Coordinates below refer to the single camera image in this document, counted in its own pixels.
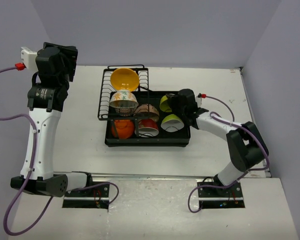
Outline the yellow bowl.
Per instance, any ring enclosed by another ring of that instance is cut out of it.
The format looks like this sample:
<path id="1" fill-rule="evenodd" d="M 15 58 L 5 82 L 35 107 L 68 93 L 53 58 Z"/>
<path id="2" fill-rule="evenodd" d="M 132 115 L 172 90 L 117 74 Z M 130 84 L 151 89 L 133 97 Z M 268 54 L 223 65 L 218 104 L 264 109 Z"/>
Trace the yellow bowl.
<path id="1" fill-rule="evenodd" d="M 115 90 L 133 92 L 140 84 L 138 74 L 130 68 L 118 68 L 110 76 L 110 83 Z"/>

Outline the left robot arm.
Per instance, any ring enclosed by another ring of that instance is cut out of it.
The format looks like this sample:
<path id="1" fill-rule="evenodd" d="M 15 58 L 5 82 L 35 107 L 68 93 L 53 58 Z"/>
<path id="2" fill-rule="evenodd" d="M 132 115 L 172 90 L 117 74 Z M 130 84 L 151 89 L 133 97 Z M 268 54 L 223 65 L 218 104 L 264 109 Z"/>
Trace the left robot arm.
<path id="1" fill-rule="evenodd" d="M 57 126 L 70 83 L 74 80 L 78 50 L 45 42 L 37 52 L 21 49 L 21 59 L 34 72 L 27 93 L 30 130 L 26 157 L 18 176 L 11 178 L 10 186 L 24 193 L 62 197 L 77 190 L 87 197 L 93 193 L 90 174 L 82 171 L 57 174 L 53 168 L 53 152 Z"/>

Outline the lime green bowl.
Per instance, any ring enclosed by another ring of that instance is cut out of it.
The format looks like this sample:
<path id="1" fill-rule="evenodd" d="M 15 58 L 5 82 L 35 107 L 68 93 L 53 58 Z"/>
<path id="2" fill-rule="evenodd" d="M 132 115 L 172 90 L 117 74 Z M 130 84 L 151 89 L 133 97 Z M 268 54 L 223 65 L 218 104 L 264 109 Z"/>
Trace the lime green bowl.
<path id="1" fill-rule="evenodd" d="M 166 95 L 164 95 L 160 99 L 159 108 L 164 113 L 171 113 L 172 112 L 172 109 L 170 108 L 170 106 L 168 104 L 168 97 Z"/>
<path id="2" fill-rule="evenodd" d="M 184 128 L 183 121 L 175 114 L 170 114 L 166 116 L 162 122 L 160 127 L 168 132 L 168 133 L 174 133 Z"/>

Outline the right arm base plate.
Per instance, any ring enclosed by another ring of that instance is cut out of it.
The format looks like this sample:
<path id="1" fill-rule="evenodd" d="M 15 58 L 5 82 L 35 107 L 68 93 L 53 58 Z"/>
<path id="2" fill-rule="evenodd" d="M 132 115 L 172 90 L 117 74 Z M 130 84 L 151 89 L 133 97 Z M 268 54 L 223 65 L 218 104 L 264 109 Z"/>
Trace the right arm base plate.
<path id="1" fill-rule="evenodd" d="M 236 183 L 230 188 L 221 189 L 213 187 L 200 187 L 198 189 L 198 196 L 200 198 L 241 198 L 243 197 L 241 184 Z"/>

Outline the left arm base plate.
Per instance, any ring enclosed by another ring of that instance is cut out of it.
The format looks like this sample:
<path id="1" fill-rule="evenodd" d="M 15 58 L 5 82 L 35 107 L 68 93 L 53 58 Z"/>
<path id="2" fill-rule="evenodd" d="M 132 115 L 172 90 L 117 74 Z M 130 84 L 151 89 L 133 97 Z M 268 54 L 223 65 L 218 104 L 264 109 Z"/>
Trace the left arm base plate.
<path id="1" fill-rule="evenodd" d="M 67 198 L 92 198 L 93 200 L 101 200 L 102 198 L 109 197 L 109 184 L 105 184 L 102 186 L 94 187 L 88 190 L 80 190 L 80 191 L 71 191 L 70 193 L 66 193 L 65 197 Z"/>

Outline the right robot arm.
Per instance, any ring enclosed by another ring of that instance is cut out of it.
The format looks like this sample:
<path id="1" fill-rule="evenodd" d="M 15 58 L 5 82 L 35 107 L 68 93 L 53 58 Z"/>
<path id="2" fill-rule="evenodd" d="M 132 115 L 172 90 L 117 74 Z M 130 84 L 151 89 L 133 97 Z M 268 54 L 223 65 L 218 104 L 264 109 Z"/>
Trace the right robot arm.
<path id="1" fill-rule="evenodd" d="M 185 125 L 206 131 L 226 141 L 229 163 L 213 177 L 213 188 L 217 196 L 223 197 L 231 187 L 249 171 L 263 171 L 269 165 L 269 150 L 255 123 L 239 123 L 222 118 L 216 112 L 199 106 L 204 96 L 195 96 L 191 89 L 182 89 L 177 94 L 167 94 L 172 112 Z"/>

